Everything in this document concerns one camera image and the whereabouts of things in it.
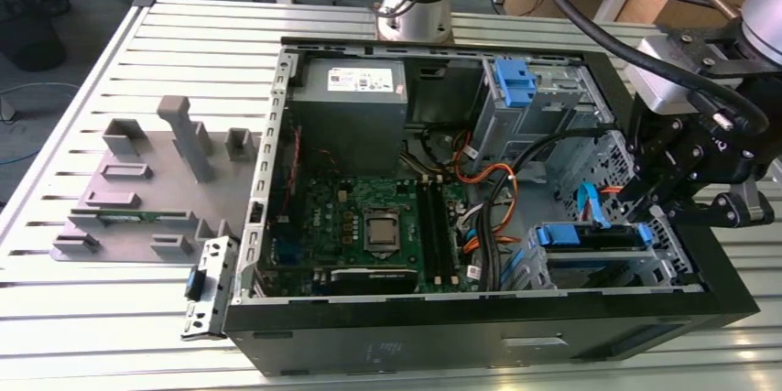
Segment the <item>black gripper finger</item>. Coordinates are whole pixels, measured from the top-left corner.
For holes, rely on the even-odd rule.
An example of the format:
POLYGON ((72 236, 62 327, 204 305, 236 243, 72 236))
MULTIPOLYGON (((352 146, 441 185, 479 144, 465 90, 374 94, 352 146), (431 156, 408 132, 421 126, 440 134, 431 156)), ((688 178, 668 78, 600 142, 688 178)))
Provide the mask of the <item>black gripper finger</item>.
POLYGON ((759 226, 775 221, 775 211, 755 182, 731 184, 709 204, 671 200, 660 205, 673 223, 700 226, 759 226))
POLYGON ((651 218, 648 210, 671 198, 673 187, 692 164, 677 152, 687 123, 684 115, 632 110, 625 131, 632 177, 616 196, 619 201, 631 205, 625 215, 629 222, 644 222, 651 218))

